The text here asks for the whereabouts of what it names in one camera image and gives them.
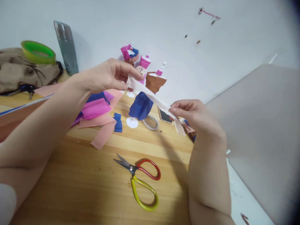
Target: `yellow scissor handle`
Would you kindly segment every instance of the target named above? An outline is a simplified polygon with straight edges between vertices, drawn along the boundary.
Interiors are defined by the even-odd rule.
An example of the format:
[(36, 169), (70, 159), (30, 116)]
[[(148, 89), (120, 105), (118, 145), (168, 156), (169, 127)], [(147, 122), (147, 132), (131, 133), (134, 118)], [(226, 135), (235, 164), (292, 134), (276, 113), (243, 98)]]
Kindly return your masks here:
[[(154, 202), (152, 204), (145, 204), (143, 203), (139, 198), (138, 198), (138, 194), (137, 194), (137, 190), (135, 188), (135, 182), (139, 183), (140, 185), (144, 186), (145, 188), (149, 189), (153, 194), (154, 194)], [(131, 186), (132, 186), (132, 191), (133, 191), (133, 195), (135, 197), (135, 200), (138, 202), (138, 204), (145, 210), (151, 212), (154, 211), (157, 206), (158, 206), (158, 195), (156, 193), (156, 191), (149, 185), (146, 184), (145, 182), (141, 181), (140, 179), (138, 179), (135, 175), (131, 178)]]

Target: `thermos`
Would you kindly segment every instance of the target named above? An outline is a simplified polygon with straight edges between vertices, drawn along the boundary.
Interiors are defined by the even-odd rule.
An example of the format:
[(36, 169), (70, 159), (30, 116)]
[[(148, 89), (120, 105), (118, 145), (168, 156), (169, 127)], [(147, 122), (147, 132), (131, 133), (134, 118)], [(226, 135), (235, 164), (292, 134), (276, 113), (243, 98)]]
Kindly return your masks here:
[(54, 28), (67, 73), (72, 76), (79, 71), (71, 28), (58, 21), (54, 21)]

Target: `green tape roll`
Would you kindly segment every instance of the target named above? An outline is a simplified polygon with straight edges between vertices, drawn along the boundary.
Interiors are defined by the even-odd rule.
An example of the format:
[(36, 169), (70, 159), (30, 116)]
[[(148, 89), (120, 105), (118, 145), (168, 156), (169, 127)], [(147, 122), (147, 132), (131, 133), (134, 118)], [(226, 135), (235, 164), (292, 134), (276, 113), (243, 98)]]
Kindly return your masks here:
[(39, 42), (22, 41), (22, 49), (26, 58), (35, 64), (56, 64), (55, 52)]

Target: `wooden table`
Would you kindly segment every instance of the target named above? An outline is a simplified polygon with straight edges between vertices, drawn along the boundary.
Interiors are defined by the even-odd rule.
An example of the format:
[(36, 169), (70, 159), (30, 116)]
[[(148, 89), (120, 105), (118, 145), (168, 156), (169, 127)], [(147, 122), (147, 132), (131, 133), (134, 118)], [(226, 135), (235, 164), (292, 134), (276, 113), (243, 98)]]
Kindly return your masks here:
[[(60, 81), (67, 78), (64, 73)], [(39, 98), (34, 94), (32, 101)], [(122, 114), (123, 132), (113, 133), (102, 150), (90, 144), (99, 127), (75, 126), (67, 133), (11, 224), (190, 223), (186, 182), (193, 144), (187, 136), (179, 136), (173, 124), (159, 120), (155, 105), (150, 115), (159, 121), (158, 130), (149, 130), (142, 121), (136, 129), (129, 128), (126, 118), (133, 101), (125, 94), (112, 110), (112, 115)], [(0, 96), (0, 112), (28, 102), (28, 93)], [(131, 164), (149, 158), (159, 166), (159, 181), (137, 172), (137, 177), (150, 184), (159, 196), (156, 211), (147, 212), (138, 205), (131, 188), (131, 174), (113, 160), (118, 159), (116, 153)], [(144, 167), (155, 173), (150, 164)], [(137, 192), (146, 203), (154, 200), (139, 185)]]

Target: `blue paper skirt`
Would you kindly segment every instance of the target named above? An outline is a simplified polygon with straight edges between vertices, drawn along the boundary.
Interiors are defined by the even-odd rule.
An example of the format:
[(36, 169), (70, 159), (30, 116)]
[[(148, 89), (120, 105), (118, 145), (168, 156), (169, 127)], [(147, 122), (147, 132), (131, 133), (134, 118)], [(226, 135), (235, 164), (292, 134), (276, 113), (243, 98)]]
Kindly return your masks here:
[(143, 120), (148, 116), (152, 106), (151, 99), (144, 92), (140, 92), (130, 107), (129, 115), (137, 118), (137, 120)]

